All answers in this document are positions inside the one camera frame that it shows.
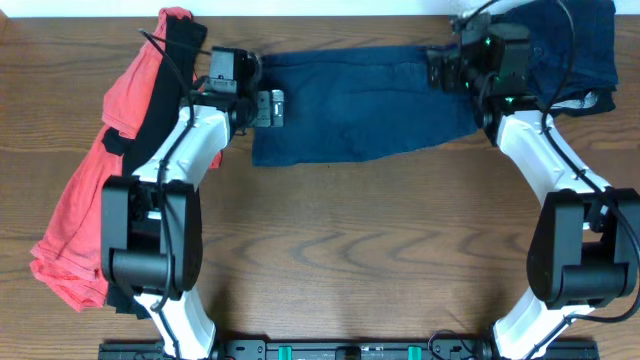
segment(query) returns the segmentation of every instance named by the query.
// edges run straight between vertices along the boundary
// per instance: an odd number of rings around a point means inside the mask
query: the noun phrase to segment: navy blue cloth
[[[614,88],[618,76],[613,2],[570,0],[568,7],[577,50],[562,97]],[[530,29],[530,88],[549,101],[570,51],[569,25],[562,10],[553,0],[538,0],[496,20]],[[426,49],[394,46],[263,57],[264,87],[285,92],[285,126],[256,129],[254,165],[373,160],[476,132],[468,95],[444,93],[427,84]],[[600,104],[591,113],[614,107],[610,96],[602,99],[610,104]]]

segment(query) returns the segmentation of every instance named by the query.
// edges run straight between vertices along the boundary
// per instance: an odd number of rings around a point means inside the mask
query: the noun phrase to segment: wooden tabletop
[[[205,46],[283,51],[451,41],[443,17],[198,18]],[[29,270],[54,206],[100,129],[102,97],[156,19],[19,19],[0,26],[0,358],[92,359],[105,339],[158,339],[113,308],[76,313]],[[616,17],[617,109],[557,120],[617,187],[640,189],[640,18]],[[206,74],[208,59],[197,70]],[[234,139],[201,186],[198,279],[219,328],[285,338],[427,338],[484,331],[527,288],[540,206],[482,133],[359,164],[251,166]],[[631,299],[600,315],[620,313]],[[640,357],[640,316],[579,322],[605,359]]]

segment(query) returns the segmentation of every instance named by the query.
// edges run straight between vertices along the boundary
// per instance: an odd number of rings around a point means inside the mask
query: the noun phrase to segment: red cloth
[[[191,13],[178,7],[160,10],[154,35],[165,37],[167,16],[191,18]],[[100,266],[101,194],[107,178],[121,174],[122,157],[106,151],[102,144],[104,132],[113,127],[121,136],[135,138],[149,107],[161,62],[162,55],[146,42],[105,94],[102,120],[106,125],[64,189],[44,238],[31,249],[35,278],[45,282],[76,311],[102,307],[107,294],[107,281]]]

